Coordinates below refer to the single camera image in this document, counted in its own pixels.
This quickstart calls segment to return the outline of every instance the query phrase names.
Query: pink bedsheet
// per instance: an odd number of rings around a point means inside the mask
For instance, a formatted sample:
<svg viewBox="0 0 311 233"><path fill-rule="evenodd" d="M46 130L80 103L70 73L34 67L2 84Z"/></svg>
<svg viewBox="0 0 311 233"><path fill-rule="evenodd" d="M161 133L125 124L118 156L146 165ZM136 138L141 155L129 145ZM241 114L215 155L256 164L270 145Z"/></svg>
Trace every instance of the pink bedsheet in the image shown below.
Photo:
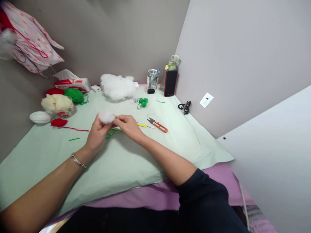
<svg viewBox="0 0 311 233"><path fill-rule="evenodd" d="M203 169L213 180L226 186L229 193L229 204L243 206L243 200L239 183L226 163L218 163L214 166ZM250 195L244 190L246 205L255 205ZM174 184L170 180L165 180L157 184L131 189L122 193L92 201L84 206L96 208L122 207L141 208L145 207L153 210L178 210L179 195ZM79 207L68 211L51 221L47 226L59 222L72 216Z"/></svg>

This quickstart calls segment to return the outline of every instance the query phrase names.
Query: red yarn ball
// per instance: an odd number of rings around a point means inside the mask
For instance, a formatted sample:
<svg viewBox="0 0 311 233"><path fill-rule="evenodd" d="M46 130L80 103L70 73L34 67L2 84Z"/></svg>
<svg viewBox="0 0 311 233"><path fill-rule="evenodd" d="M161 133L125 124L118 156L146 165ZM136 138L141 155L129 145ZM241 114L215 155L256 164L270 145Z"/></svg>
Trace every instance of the red yarn ball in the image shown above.
<svg viewBox="0 0 311 233"><path fill-rule="evenodd" d="M59 89L59 88L51 88L49 90L46 91L46 94L49 94L49 95L53 95L53 94L64 94L64 90L62 89Z"/></svg>
<svg viewBox="0 0 311 233"><path fill-rule="evenodd" d="M57 119L51 121L51 126L62 127L64 125L66 125L67 122L68 122L67 120L57 118Z"/></svg>

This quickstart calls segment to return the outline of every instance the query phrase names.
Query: light green paper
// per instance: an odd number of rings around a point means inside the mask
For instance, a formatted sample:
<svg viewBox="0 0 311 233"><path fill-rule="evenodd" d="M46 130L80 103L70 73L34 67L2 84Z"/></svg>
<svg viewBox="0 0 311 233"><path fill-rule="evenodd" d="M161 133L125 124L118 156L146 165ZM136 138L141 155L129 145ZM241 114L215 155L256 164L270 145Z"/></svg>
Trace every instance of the light green paper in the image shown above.
<svg viewBox="0 0 311 233"><path fill-rule="evenodd" d="M140 124L151 125L149 117L164 125L168 132L158 128L140 128L147 136L175 151L200 169L218 162L233 160L226 149L190 114L178 109L176 97L163 92L147 94L143 87L135 96L148 98L146 108L137 110L129 99L113 102L103 92L90 92L89 104L78 105L78 112L68 118L67 127L91 129L99 111L108 109L114 114L133 115ZM0 164L1 210L9 206L33 185L79 150L86 142L88 132L71 129L53 129L49 124L35 124L27 135ZM80 140L68 139L80 137ZM134 187L157 183L166 176L155 159L125 134L114 134L106 140L105 148L84 169L73 185L57 216L81 204L122 192Z"/></svg>

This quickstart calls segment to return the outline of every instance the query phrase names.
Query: thread snips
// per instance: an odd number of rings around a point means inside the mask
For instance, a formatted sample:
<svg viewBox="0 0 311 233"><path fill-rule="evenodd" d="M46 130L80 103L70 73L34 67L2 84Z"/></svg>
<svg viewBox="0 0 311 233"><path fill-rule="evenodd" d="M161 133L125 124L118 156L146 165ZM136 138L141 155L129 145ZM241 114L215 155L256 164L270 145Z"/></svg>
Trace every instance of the thread snips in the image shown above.
<svg viewBox="0 0 311 233"><path fill-rule="evenodd" d="M154 119L150 118L147 119L147 121L149 121L151 124L153 124L155 127L157 127L158 129L162 130L164 133L167 133L167 128L165 128L163 125L161 125L159 122L156 122Z"/></svg>

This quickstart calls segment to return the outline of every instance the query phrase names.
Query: white yarn ball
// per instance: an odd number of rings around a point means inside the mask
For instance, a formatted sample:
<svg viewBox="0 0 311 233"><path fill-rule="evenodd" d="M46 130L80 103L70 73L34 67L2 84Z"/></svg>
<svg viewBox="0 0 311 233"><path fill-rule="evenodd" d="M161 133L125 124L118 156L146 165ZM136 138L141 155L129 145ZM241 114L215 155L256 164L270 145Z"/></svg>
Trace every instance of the white yarn ball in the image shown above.
<svg viewBox="0 0 311 233"><path fill-rule="evenodd" d="M100 121L104 124L112 124L115 119L115 115L111 112L100 112L98 114Z"/></svg>
<svg viewBox="0 0 311 233"><path fill-rule="evenodd" d="M46 124L52 120L52 115L50 113L42 111L34 112L30 114L29 119L37 124Z"/></svg>

